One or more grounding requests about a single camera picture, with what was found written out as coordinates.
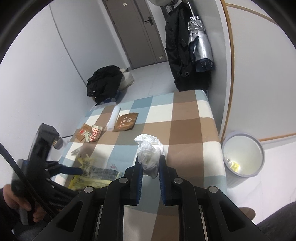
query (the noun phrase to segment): tablecloth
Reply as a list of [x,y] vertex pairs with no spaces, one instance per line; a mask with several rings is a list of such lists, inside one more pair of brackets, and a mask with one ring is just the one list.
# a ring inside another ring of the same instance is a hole
[[[119,106],[120,115],[139,114],[132,130],[106,131],[114,106],[97,107],[86,114],[78,128],[83,123],[104,127],[99,140],[80,142],[73,135],[60,163],[72,166],[75,156],[71,152],[83,146],[84,153],[96,159],[96,167],[113,165],[124,172],[136,160],[138,145],[135,137],[145,133],[161,141],[167,165],[174,167],[179,177],[198,187],[215,185],[226,193],[221,145],[209,101],[203,91],[151,96],[120,103]],[[66,175],[60,174],[55,181],[65,184],[66,179]],[[139,205],[125,206],[123,240],[178,240],[178,208],[162,204],[158,177],[144,176]]]

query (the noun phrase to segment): trash can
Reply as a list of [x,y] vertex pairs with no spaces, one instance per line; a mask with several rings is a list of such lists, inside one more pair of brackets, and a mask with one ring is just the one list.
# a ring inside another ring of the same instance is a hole
[[237,131],[226,136],[222,144],[222,153],[228,188],[256,176],[265,161],[264,149],[259,140]]

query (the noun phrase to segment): white tube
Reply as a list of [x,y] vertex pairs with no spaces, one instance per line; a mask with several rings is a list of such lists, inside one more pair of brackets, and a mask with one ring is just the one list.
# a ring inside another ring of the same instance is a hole
[[120,111],[120,107],[118,105],[116,105],[112,111],[110,120],[107,124],[107,131],[113,131],[115,123],[117,121],[117,117],[119,115],[119,111]]

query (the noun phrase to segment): silver bolt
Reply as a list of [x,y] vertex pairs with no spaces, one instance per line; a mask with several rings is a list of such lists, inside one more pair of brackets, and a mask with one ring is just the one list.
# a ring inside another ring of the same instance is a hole
[[122,178],[119,179],[119,182],[120,183],[127,183],[128,179],[126,177],[122,177]]
[[180,184],[180,183],[183,182],[183,179],[180,178],[180,177],[177,177],[177,178],[174,179],[174,182]]
[[216,193],[216,192],[218,192],[218,188],[216,188],[215,186],[211,186],[211,187],[209,187],[209,191],[211,193]]
[[86,188],[84,189],[84,192],[86,192],[86,193],[91,193],[93,190],[94,190],[93,187],[86,187]]

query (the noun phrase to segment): door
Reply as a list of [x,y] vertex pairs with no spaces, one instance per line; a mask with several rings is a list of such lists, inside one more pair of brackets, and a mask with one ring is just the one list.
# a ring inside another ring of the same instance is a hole
[[106,0],[104,3],[133,69],[166,61],[145,0]]

